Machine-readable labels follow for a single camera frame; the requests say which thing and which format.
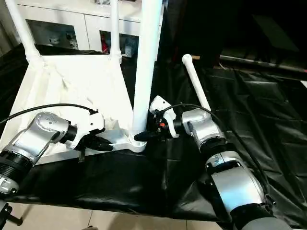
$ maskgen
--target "shelf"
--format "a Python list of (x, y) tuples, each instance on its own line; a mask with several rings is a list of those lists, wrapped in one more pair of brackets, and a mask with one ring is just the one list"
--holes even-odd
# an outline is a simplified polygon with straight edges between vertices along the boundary
[[(53, 10), (62, 10), (75, 13), (83, 13), (100, 17), (110, 17), (110, 5), (98, 5), (94, 0), (17, 0), (17, 4), (24, 6), (33, 6)], [(118, 3), (118, 13), (120, 20), (132, 22), (141, 22), (142, 0), (125, 1)], [(162, 25), (164, 5), (161, 11), (160, 24)]]

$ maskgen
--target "black cable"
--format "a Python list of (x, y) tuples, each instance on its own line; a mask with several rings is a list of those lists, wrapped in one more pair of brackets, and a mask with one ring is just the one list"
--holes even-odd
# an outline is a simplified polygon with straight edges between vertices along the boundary
[(0, 121), (0, 125), (1, 125), (2, 123), (5, 123), (5, 122), (7, 122), (7, 121), (9, 121), (9, 120), (11, 120), (11, 119), (17, 117), (17, 116), (20, 116), (20, 115), (22, 115), (22, 114), (26, 114), (26, 113), (31, 112), (31, 111), (35, 111), (35, 110), (38, 110), (38, 109), (50, 108), (50, 107), (59, 107), (59, 106), (77, 107), (77, 108), (81, 108), (81, 109), (88, 110), (88, 111), (90, 112), (90, 114), (95, 114), (95, 113), (96, 113), (95, 110), (90, 109), (90, 108), (88, 108), (88, 107), (85, 107), (85, 106), (83, 106), (83, 105), (79, 105), (79, 104), (70, 104), (70, 103), (47, 104), (47, 105), (42, 105), (42, 106), (37, 106), (37, 107), (30, 108), (30, 109), (22, 110), (22, 111), (20, 111), (20, 112), (18, 112), (18, 113), (15, 113), (15, 114), (13, 114), (13, 115), (11, 115), (11, 116), (9, 116), (9, 117), (7, 117), (7, 118), (1, 120), (1, 121)]
[[(175, 104), (172, 105), (170, 107), (167, 107), (166, 109), (162, 110), (162, 113), (165, 113), (167, 110), (176, 108), (176, 107), (182, 107), (182, 106), (187, 106), (187, 107), (191, 107), (191, 108), (198, 108), (201, 110), (204, 110), (206, 112), (208, 112), (214, 119), (215, 121), (218, 123), (218, 126), (224, 131), (227, 132), (226, 126), (225, 124), (221, 121), (220, 118), (218, 118), (217, 115), (215, 115), (213, 112), (211, 112), (210, 110), (199, 106), (199, 105), (195, 105), (195, 104), (188, 104), (188, 103), (182, 103), (182, 104)], [(229, 130), (235, 135), (235, 137), (237, 138), (237, 140), (240, 142), (240, 144), (243, 146), (243, 148), (245, 149), (245, 151), (248, 153), (248, 155), (251, 157), (251, 159), (253, 160), (253, 162), (255, 163), (256, 167), (258, 168), (258, 171), (260, 172), (261, 175), (261, 184), (263, 185), (263, 191), (265, 194), (268, 194), (269, 192), (269, 181), (268, 181), (268, 177), (265, 174), (263, 168), (261, 167), (259, 161), (257, 160), (257, 158), (254, 156), (254, 154), (252, 154), (249, 150), (247, 145), (244, 143), (244, 141), (242, 140), (242, 138), (238, 135), (237, 132), (234, 131), (234, 129), (232, 129), (231, 127), (229, 127)]]

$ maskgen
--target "black plastic sheet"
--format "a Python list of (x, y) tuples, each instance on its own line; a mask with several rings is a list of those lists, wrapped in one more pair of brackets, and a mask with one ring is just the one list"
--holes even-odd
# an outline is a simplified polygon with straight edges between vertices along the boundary
[[(39, 50), (44, 55), (71, 52), (48, 46)], [(26, 66), (20, 47), (0, 59), (1, 118), (10, 112)], [(121, 67), (132, 99), (135, 62), (124, 59)], [(307, 89), (297, 80), (259, 73), (202, 68), (197, 73), (212, 110), (236, 130), (269, 177), (270, 194), (277, 201), (274, 214), (292, 227), (307, 228)], [(151, 95), (171, 104), (199, 104), (183, 65), (156, 65)], [(228, 135), (253, 167), (249, 155)], [(81, 165), (73, 159), (36, 166), (8, 200), (211, 220), (229, 228), (211, 205), (206, 178), (193, 140), (181, 135), (148, 143), (142, 153), (121, 150), (86, 157)]]

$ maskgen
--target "white leg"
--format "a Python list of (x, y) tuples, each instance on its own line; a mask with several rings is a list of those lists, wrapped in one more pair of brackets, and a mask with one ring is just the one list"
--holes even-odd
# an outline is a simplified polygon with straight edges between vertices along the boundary
[(21, 17), (15, 0), (5, 0), (5, 2), (10, 11), (21, 42), (24, 45), (27, 60), (30, 61), (33, 58), (40, 57), (40, 54), (34, 45), (34, 40), (32, 38), (28, 24), (26, 23), (25, 19)]
[(182, 62), (183, 62), (183, 64), (187, 68), (188, 74), (189, 74), (189, 76), (191, 78), (191, 81), (193, 83), (194, 89), (196, 91), (198, 100), (200, 101), (202, 107), (204, 107), (204, 108), (206, 108), (206, 109), (211, 111), (211, 108), (210, 108), (209, 103), (207, 101), (206, 95), (203, 92), (200, 80), (199, 80), (199, 78), (197, 76), (197, 73), (196, 73), (196, 70), (194, 68), (194, 65), (193, 65), (192, 61), (193, 60), (192, 60), (192, 57), (191, 57), (190, 54), (185, 54), (182, 57)]
[(133, 136), (146, 129), (162, 0), (142, 1), (142, 21), (136, 71)]
[(118, 0), (111, 0), (111, 58), (118, 59), (121, 64), (121, 51), (119, 48), (119, 17)]

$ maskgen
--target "floor tile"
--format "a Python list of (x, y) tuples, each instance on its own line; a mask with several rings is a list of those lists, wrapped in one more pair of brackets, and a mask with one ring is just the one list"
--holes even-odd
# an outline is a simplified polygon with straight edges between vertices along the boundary
[(10, 203), (12, 214), (23, 216), (21, 226), (7, 221), (4, 230), (81, 230), (88, 226), (92, 211), (71, 207)]
[(99, 230), (186, 230), (185, 220), (93, 211), (90, 225)]
[(221, 230), (215, 222), (187, 220), (187, 230)]

